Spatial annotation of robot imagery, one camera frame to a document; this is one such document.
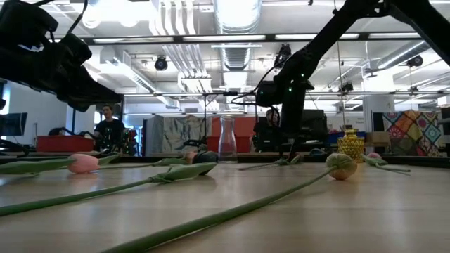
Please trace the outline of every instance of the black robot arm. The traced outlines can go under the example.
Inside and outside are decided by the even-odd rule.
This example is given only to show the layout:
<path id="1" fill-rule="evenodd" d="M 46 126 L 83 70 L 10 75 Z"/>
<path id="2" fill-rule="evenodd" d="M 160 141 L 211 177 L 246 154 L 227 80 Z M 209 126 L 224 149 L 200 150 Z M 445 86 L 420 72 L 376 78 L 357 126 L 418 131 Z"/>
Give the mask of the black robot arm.
<path id="1" fill-rule="evenodd" d="M 274 102 L 283 104 L 281 131 L 287 137 L 295 138 L 301 132 L 304 97 L 307 90 L 314 89 L 309 78 L 322 56 L 359 18 L 379 18 L 386 15 L 392 15 L 412 26 L 450 64 L 450 44 L 442 37 L 442 30 L 449 30 L 450 23 L 428 0 L 384 0 L 381 3 L 379 0 L 346 0 L 344 6 L 335 11 L 334 17 L 317 36 L 294 53 L 274 77 L 277 94 Z M 258 91 L 257 103 L 262 100 L 258 99 L 262 94 L 263 92 Z"/>

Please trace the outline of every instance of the glass vase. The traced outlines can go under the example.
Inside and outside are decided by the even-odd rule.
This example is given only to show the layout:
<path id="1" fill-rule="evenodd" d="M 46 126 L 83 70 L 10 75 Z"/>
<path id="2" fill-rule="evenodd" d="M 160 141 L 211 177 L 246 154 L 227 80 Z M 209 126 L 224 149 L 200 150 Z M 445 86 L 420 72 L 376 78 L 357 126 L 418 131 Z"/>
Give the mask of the glass vase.
<path id="1" fill-rule="evenodd" d="M 234 138 L 234 118 L 220 118 L 219 162 L 238 162 L 236 139 Z"/>
<path id="2" fill-rule="evenodd" d="M 355 162 L 363 162 L 364 138 L 356 136 L 356 130 L 345 131 L 344 137 L 337 139 L 338 152 L 350 156 Z"/>

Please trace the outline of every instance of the patchwork tapestry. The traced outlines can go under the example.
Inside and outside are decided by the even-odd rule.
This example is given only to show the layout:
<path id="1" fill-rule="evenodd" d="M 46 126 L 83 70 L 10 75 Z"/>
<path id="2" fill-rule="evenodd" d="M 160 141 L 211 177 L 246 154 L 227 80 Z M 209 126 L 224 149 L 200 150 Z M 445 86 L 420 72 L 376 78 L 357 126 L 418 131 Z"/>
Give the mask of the patchwork tapestry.
<path id="1" fill-rule="evenodd" d="M 442 133 L 436 112 L 383 113 L 385 131 L 391 138 L 391 150 L 398 155 L 439 156 Z"/>

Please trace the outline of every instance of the wooden table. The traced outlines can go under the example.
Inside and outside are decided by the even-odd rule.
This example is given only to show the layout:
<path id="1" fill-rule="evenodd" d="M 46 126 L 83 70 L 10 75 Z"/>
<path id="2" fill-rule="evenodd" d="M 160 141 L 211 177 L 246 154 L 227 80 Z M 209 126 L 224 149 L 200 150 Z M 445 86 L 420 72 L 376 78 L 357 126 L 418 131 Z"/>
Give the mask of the wooden table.
<path id="1" fill-rule="evenodd" d="M 237 171 L 139 186 L 105 197 L 0 218 L 0 252 L 100 252 L 164 228 L 276 193 L 323 164 Z M 322 179 L 268 207 L 152 252 L 450 252 L 450 171 L 409 167 L 407 177 L 361 165 L 347 181 Z M 0 176 L 0 205 L 83 193 L 167 168 L 114 169 L 32 179 Z"/>

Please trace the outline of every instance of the gold vase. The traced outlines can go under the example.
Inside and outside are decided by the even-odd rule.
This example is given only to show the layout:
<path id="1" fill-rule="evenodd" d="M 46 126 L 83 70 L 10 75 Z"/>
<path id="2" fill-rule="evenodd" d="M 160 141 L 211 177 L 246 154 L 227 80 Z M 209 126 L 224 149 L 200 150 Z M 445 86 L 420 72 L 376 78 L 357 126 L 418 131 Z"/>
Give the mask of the gold vase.
<path id="1" fill-rule="evenodd" d="M 356 130 L 345 131 L 344 137 L 337 139 L 338 152 L 350 156 L 355 162 L 363 162 L 364 138 L 356 136 Z"/>

